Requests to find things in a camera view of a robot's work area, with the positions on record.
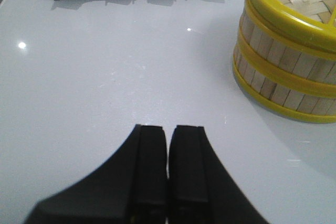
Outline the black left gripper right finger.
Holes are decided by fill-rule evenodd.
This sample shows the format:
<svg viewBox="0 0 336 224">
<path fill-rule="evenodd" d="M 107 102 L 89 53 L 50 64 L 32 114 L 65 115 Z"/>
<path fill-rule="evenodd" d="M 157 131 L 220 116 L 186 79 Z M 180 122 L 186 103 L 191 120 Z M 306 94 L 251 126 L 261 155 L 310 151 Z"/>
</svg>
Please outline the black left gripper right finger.
<svg viewBox="0 0 336 224">
<path fill-rule="evenodd" d="M 178 125 L 169 151 L 169 223 L 267 223 L 200 126 Z"/>
</svg>

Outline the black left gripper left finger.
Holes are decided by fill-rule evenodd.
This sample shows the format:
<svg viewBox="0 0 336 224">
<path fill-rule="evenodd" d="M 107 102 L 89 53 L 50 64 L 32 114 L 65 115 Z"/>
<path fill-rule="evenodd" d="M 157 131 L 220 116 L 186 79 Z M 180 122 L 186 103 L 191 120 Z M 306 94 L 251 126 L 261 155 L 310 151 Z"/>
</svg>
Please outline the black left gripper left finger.
<svg viewBox="0 0 336 224">
<path fill-rule="evenodd" d="M 25 223 L 165 223 L 166 164 L 163 129 L 138 124 L 107 161 L 37 203 Z"/>
</svg>

